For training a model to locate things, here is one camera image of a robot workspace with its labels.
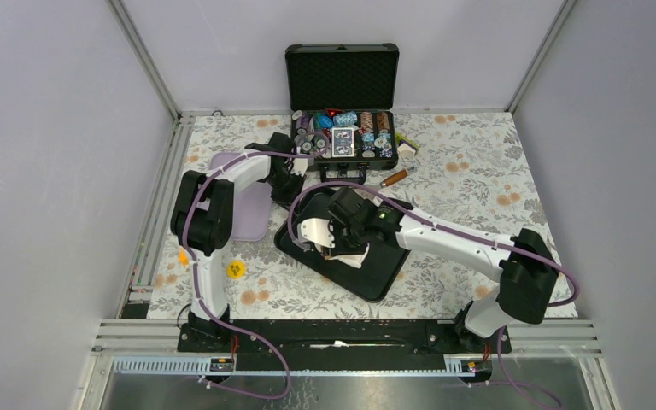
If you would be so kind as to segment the black baking tray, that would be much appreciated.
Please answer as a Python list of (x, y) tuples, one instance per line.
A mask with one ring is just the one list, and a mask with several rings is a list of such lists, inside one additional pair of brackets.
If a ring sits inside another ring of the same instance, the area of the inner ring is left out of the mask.
[[(292, 225), (308, 218), (329, 219), (326, 209), (331, 196), (337, 190), (318, 188), (305, 196), (296, 206)], [(302, 263), (320, 275), (328, 278), (345, 290), (367, 302), (380, 302), (387, 295), (395, 277), (409, 256), (409, 251), (398, 246), (389, 238), (390, 233), (398, 231), (402, 217), (387, 202), (377, 206), (373, 224), (387, 235), (386, 243), (371, 243), (368, 256), (362, 268), (354, 269), (341, 262), (327, 261), (317, 250), (305, 251), (293, 243), (288, 233), (288, 224), (283, 223), (274, 236), (276, 248), (292, 259)]]

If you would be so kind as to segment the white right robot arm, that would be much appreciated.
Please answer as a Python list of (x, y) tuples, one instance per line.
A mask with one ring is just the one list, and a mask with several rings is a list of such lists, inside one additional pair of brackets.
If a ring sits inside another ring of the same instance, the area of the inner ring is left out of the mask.
[(466, 351), (478, 351), (512, 322), (538, 325), (544, 320), (559, 268), (535, 231), (479, 231), (397, 199), (378, 199), (375, 203), (341, 188), (329, 201), (327, 218), (300, 223), (299, 237), (312, 241), (325, 258), (354, 268), (369, 251), (387, 245), (441, 256), (495, 282), (495, 289), (469, 302), (453, 320), (456, 341)]

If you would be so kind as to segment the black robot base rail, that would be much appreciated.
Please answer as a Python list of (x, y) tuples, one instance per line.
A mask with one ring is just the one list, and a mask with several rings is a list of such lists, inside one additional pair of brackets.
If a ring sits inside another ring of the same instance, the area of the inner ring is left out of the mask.
[(180, 326), (184, 353), (257, 353), (278, 349), (398, 347), (420, 353), (494, 354), (512, 351), (508, 332), (487, 339), (459, 335), (450, 320), (437, 319), (236, 319), (229, 327), (190, 319)]

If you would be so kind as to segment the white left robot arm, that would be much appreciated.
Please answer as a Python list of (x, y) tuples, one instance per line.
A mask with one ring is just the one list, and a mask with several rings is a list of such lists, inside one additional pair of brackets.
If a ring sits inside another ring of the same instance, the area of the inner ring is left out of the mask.
[(292, 139), (275, 132), (267, 143), (250, 143), (228, 162), (206, 172), (187, 171), (170, 219), (170, 232), (188, 255), (192, 300), (188, 324), (212, 351), (231, 339), (221, 250), (232, 234), (236, 194), (252, 184), (271, 187), (272, 200), (289, 204), (302, 192), (315, 156), (297, 154)]

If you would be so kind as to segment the wooden rolling pin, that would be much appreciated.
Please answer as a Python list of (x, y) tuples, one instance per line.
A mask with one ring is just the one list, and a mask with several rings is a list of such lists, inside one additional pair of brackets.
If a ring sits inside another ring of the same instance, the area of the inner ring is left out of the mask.
[(320, 253), (326, 260), (332, 260), (335, 257), (333, 249), (331, 248), (323, 248)]

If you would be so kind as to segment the white dough disc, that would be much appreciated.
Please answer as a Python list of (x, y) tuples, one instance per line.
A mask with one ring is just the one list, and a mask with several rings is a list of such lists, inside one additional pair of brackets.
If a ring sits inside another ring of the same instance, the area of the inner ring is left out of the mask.
[(363, 262), (368, 256), (370, 245), (365, 244), (357, 249), (350, 249), (348, 253), (345, 252), (340, 253), (338, 248), (331, 248), (331, 249), (333, 249), (333, 253), (335, 257), (332, 260), (327, 260), (327, 261), (337, 261), (343, 263), (348, 267), (359, 269), (362, 268)]

